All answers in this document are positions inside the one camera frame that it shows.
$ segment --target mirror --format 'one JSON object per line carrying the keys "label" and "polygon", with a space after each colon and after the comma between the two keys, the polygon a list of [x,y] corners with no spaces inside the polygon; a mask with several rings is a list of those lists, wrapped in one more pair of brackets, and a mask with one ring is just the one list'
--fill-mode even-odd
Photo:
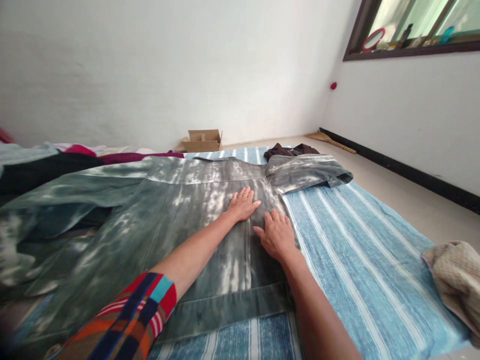
{"label": "mirror", "polygon": [[385,29],[379,28],[370,34],[369,37],[366,38],[365,42],[363,43],[363,52],[369,53],[377,47],[377,44],[382,40],[385,35]]}

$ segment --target bottle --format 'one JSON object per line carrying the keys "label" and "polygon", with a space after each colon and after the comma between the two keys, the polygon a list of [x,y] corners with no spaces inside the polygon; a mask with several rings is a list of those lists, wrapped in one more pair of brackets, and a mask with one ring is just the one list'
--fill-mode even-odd
{"label": "bottle", "polygon": [[405,29],[405,31],[401,35],[400,40],[396,44],[396,49],[403,49],[404,48],[405,40],[407,40],[409,38],[410,32],[412,31],[412,26],[413,26],[412,23],[407,26],[407,28]]}
{"label": "bottle", "polygon": [[443,35],[440,37],[440,40],[438,40],[437,45],[446,44],[450,40],[450,36],[452,36],[454,30],[455,26],[449,26],[448,29],[446,29]]}

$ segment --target tiled floor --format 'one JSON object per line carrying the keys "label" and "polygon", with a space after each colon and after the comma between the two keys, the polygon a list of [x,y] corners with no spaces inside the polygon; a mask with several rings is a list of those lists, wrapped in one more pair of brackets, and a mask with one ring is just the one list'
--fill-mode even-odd
{"label": "tiled floor", "polygon": [[[480,215],[475,214],[367,159],[326,142],[303,136],[263,140],[225,146],[226,150],[243,147],[310,145],[322,154],[331,154],[364,189],[390,206],[435,244],[461,240],[480,253]],[[473,347],[437,357],[436,360],[480,360]]]}

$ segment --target striped sleeve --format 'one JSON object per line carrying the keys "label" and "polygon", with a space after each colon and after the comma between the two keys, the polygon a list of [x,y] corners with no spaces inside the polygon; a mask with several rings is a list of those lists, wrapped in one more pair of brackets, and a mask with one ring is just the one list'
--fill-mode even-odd
{"label": "striped sleeve", "polygon": [[56,359],[146,359],[177,304],[175,284],[145,272],[60,349]]}

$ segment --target person's hand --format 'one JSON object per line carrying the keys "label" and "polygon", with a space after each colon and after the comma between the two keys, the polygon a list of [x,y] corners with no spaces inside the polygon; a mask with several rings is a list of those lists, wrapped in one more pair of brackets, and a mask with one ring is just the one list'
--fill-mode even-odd
{"label": "person's hand", "polygon": [[284,263],[289,256],[296,255],[299,251],[295,246],[295,235],[288,216],[284,216],[276,209],[271,214],[266,212],[265,230],[254,226],[253,230],[261,239],[261,244],[266,252],[275,260]]}
{"label": "person's hand", "polygon": [[245,221],[252,216],[254,211],[262,203],[260,200],[254,201],[254,191],[250,186],[244,187],[240,193],[236,192],[231,198],[230,205],[226,210],[237,222]]}

